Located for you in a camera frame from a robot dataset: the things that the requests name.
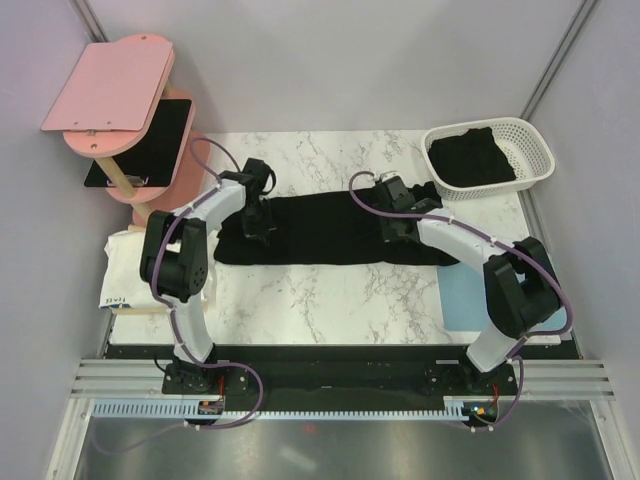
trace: white garment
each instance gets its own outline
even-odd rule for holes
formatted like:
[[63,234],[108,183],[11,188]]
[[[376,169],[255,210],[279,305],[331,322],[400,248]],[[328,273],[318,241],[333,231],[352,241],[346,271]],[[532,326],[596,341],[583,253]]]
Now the white garment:
[[[109,236],[104,251],[109,258],[107,271],[102,281],[100,308],[157,308],[164,307],[154,300],[151,286],[140,278],[140,257],[145,232],[118,232]],[[209,271],[200,294],[202,301],[215,299],[215,270],[213,250],[217,245],[217,232],[207,239]],[[168,250],[177,252],[179,244],[169,245]]]

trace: blue mat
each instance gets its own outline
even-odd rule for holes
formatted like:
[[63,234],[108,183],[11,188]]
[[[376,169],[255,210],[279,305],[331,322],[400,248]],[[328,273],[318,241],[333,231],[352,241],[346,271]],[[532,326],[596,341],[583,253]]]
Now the blue mat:
[[[452,332],[481,332],[489,323],[484,279],[471,267],[438,267],[444,328]],[[567,320],[564,308],[533,330],[557,330]]]

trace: marble table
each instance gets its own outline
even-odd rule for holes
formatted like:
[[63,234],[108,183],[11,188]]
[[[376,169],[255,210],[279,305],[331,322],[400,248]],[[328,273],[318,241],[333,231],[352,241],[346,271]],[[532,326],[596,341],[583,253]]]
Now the marble table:
[[[398,171],[407,185],[430,179],[422,131],[215,134],[242,163],[265,160],[277,173],[271,196],[347,190],[359,170]],[[213,167],[231,167],[215,153]],[[361,179],[357,186],[368,186]],[[517,194],[445,202],[456,217],[506,238],[527,225]],[[215,303],[205,312],[220,344],[468,344],[477,332],[444,329],[436,267],[216,264]],[[538,337],[536,343],[558,343]],[[170,344],[166,315],[120,316],[112,344]]]

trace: plastic basket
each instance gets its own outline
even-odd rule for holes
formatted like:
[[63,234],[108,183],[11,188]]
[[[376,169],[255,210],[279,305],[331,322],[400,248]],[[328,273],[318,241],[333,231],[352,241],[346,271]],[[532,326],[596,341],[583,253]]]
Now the plastic basket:
[[[493,130],[496,145],[507,156],[509,164],[516,174],[516,179],[511,182],[465,188],[454,187],[443,181],[436,173],[429,158],[428,152],[433,141],[462,135],[470,128],[484,127],[491,127]],[[432,128],[422,137],[421,147],[427,167],[433,176],[436,190],[445,200],[470,200],[525,190],[536,182],[547,178],[556,168],[551,150],[538,130],[529,122],[519,118],[495,118]]]

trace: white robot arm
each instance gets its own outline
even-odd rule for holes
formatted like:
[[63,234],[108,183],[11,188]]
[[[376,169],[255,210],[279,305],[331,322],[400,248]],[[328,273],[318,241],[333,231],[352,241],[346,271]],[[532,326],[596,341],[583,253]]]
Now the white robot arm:
[[382,175],[373,190],[378,211],[426,217],[380,217],[385,241],[415,241],[437,248],[484,277],[490,322],[466,352],[465,360],[473,374],[482,375],[501,365],[531,328],[562,307],[557,293],[540,273],[504,248],[530,257],[556,280],[538,240],[528,237],[507,241],[456,222],[447,209],[434,208],[441,206],[432,200],[417,202],[395,172]]
[[174,355],[190,363],[183,344],[198,361],[211,360],[213,342],[207,332],[199,292],[208,272],[207,237],[230,215],[242,211],[245,236],[268,243],[269,232],[275,228],[269,202],[263,197],[269,178],[275,184],[275,174],[264,162],[250,158],[242,172],[223,172],[214,193],[208,191],[191,204],[171,213],[155,211],[149,217],[140,276],[151,284],[156,258],[169,226],[188,210],[174,231],[169,243],[180,241],[180,251],[165,251],[157,278],[158,294],[174,305],[176,327],[182,343],[175,338]]

